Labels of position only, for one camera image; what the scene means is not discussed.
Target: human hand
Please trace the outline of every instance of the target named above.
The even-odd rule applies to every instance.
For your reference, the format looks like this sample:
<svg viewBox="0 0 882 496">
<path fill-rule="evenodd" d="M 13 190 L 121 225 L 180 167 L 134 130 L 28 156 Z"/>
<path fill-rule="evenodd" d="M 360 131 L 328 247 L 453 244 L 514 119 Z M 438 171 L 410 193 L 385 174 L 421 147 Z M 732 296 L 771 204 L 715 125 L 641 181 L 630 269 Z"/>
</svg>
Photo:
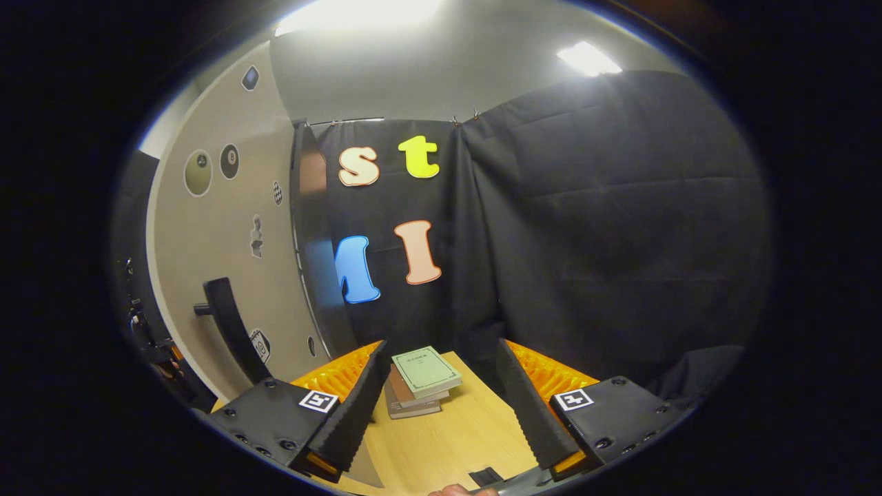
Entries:
<svg viewBox="0 0 882 496">
<path fill-rule="evenodd" d="M 432 491 L 429 493 L 429 496 L 472 496 L 466 491 L 466 488 L 459 485 L 453 484 L 445 486 L 441 491 Z M 499 496 L 499 492 L 492 487 L 488 487 L 481 492 L 475 494 L 475 496 Z"/>
</svg>

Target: billiard ball sticker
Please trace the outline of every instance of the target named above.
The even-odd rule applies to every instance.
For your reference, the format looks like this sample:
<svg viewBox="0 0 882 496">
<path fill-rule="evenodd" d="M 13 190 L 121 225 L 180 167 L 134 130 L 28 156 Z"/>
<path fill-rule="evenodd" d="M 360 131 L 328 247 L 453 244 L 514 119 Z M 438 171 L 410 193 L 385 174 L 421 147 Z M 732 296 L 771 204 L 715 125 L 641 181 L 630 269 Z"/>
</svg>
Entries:
<svg viewBox="0 0 882 496">
<path fill-rule="evenodd" d="M 205 196 L 212 183 L 212 159 L 205 150 L 196 150 L 183 166 L 183 185 L 193 197 Z"/>
<path fill-rule="evenodd" d="M 220 152 L 220 172 L 227 179 L 239 172 L 239 149 L 235 145 L 226 145 Z"/>
</svg>

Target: table surface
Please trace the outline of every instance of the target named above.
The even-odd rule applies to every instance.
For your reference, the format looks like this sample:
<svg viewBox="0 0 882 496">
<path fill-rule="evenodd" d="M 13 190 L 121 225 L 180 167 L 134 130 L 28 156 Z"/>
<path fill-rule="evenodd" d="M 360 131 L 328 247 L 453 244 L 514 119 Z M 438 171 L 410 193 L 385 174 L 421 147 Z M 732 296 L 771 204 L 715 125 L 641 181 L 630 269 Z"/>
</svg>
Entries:
<svg viewBox="0 0 882 496">
<path fill-rule="evenodd" d="M 478 484 L 469 472 L 492 467 L 507 479 L 536 466 L 514 410 L 496 396 L 455 353 L 442 354 L 462 373 L 462 384 L 442 399 L 441 411 L 392 420 L 385 392 L 374 408 L 364 444 L 384 488 L 357 482 L 344 472 L 338 484 L 322 484 L 365 496 L 426 496 L 450 484 L 469 491 Z"/>
</svg>

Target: book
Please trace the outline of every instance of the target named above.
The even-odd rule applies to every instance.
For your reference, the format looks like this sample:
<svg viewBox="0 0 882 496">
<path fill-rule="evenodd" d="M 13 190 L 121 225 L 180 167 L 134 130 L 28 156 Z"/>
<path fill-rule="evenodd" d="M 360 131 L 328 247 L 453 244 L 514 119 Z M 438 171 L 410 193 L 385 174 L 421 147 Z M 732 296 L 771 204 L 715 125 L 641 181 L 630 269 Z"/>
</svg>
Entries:
<svg viewBox="0 0 882 496">
<path fill-rule="evenodd" d="M 389 380 L 386 380 L 383 388 L 386 396 L 386 409 L 389 411 L 389 418 L 393 420 L 397 418 L 417 417 L 441 411 L 441 405 L 437 400 L 433 402 L 419 403 L 415 406 L 404 408 L 401 406 L 398 398 L 395 397 L 395 389 L 392 388 L 392 384 Z"/>
<path fill-rule="evenodd" d="M 392 362 L 398 367 L 401 378 L 417 399 L 462 384 L 462 374 L 441 358 L 431 346 L 395 355 Z"/>
<path fill-rule="evenodd" d="M 395 364 L 392 364 L 392 369 L 389 371 L 389 382 L 392 384 L 392 390 L 395 391 L 395 397 L 398 398 L 398 402 L 401 403 L 402 408 L 410 408 L 414 405 L 432 402 L 450 396 L 450 392 L 444 390 L 440 393 L 426 396 L 425 398 L 415 397 L 413 391 L 410 390 L 410 387 L 407 387 L 407 383 L 401 378 L 401 372 L 398 372 L 398 367 L 396 367 Z"/>
</svg>

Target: finger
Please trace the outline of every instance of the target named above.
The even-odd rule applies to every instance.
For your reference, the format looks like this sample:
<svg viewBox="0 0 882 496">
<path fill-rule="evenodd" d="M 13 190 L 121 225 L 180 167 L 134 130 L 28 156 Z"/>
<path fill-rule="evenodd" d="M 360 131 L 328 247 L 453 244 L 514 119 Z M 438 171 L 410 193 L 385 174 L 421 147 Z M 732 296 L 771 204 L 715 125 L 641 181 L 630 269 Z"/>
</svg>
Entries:
<svg viewBox="0 0 882 496">
<path fill-rule="evenodd" d="M 459 484 L 451 484 L 441 490 L 441 496 L 471 496 L 466 488 Z"/>
</svg>

